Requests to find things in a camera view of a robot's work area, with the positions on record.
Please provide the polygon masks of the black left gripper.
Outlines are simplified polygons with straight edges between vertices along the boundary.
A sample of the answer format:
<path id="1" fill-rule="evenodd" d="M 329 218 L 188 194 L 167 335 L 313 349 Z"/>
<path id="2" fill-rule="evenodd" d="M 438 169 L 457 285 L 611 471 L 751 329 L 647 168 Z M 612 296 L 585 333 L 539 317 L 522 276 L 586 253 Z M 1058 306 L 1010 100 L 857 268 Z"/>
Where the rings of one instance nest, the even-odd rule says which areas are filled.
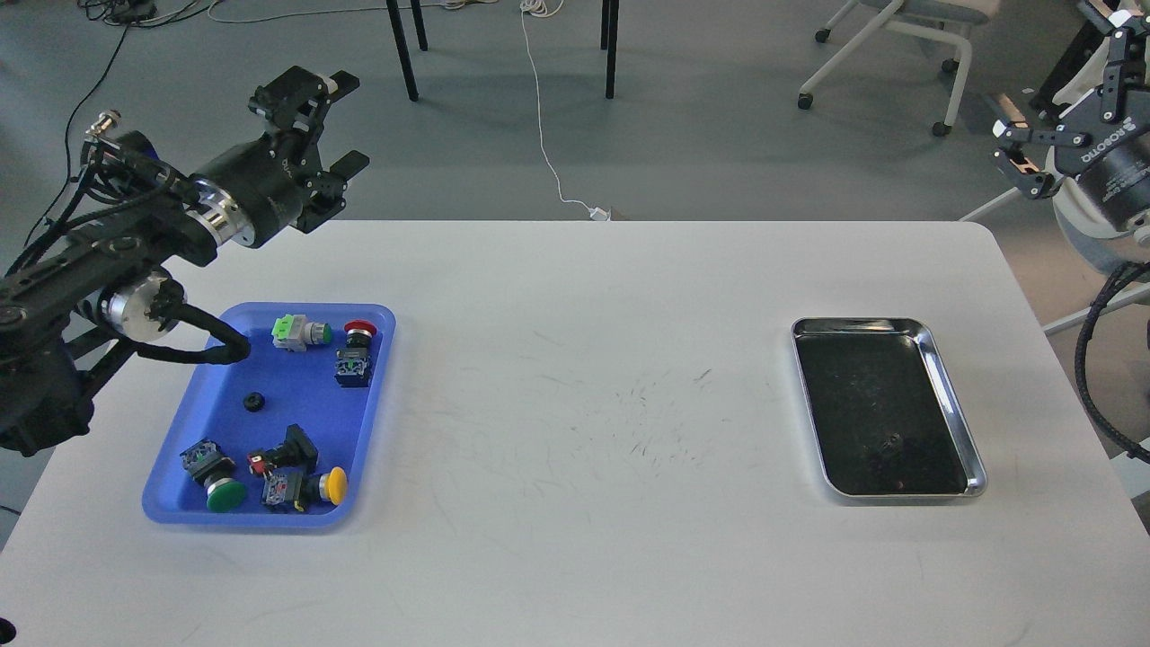
<path id="1" fill-rule="evenodd" d="M 255 88 L 248 110 L 264 134 L 201 165 L 190 178 L 199 192 L 197 218 L 222 245 L 260 247 L 285 226 L 310 234 L 340 214 L 348 182 L 370 157 L 348 151 L 322 171 L 319 138 L 335 102 L 356 91 L 348 71 L 321 76 L 292 66 Z"/>

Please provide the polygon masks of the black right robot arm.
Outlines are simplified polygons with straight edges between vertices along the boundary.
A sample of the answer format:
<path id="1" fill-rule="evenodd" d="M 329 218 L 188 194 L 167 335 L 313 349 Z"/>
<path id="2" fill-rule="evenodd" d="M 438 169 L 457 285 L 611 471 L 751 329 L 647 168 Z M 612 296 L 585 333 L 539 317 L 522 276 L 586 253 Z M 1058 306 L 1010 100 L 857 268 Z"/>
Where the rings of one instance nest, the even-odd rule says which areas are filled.
<path id="1" fill-rule="evenodd" d="M 1101 69 L 1098 32 L 1072 1 L 1006 1 L 991 31 L 990 92 L 1010 95 L 1046 126 L 1060 105 L 1092 86 L 1082 66 Z M 1084 310 L 1129 239 L 1097 241 L 1070 226 L 1075 188 L 1048 200 L 1011 198 L 981 218 L 1005 251 L 1043 326 Z M 1087 351 L 1092 402 L 1130 439 L 1147 439 L 1147 300 L 1101 316 Z"/>

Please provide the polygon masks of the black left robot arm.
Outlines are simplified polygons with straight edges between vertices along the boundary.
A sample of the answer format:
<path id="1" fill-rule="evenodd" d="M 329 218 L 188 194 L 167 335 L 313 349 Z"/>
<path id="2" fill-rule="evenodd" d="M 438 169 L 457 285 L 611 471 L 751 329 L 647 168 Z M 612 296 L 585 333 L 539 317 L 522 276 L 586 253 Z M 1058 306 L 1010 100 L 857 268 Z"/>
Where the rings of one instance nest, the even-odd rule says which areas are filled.
<path id="1" fill-rule="evenodd" d="M 254 249 L 285 226 L 309 233 L 337 216 L 369 160 L 350 151 L 324 167 L 319 139 L 359 85 L 348 71 L 292 66 L 248 100 L 263 134 L 195 174 L 164 163 L 139 132 L 108 136 L 118 113 L 100 115 L 71 201 L 3 275 L 3 449 L 32 457 L 86 434 L 95 394 L 133 356 L 248 357 L 246 337 L 187 305 L 164 261 L 208 265 L 227 242 Z"/>

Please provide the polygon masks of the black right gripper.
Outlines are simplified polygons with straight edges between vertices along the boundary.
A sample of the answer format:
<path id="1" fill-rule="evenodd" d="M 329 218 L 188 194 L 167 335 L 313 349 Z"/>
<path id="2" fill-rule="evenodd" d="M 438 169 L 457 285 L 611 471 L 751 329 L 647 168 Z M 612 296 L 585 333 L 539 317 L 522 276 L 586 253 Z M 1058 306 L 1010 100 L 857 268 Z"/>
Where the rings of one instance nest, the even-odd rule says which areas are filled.
<path id="1" fill-rule="evenodd" d="M 1023 152 L 1029 143 L 1048 145 L 1081 193 L 1073 226 L 1087 236 L 1147 236 L 1147 14 L 1112 11 L 1103 1 L 1080 1 L 1078 9 L 1109 46 L 1101 85 L 1076 105 L 1076 131 L 996 121 L 992 160 L 1022 197 L 1048 199 L 1060 180 Z"/>

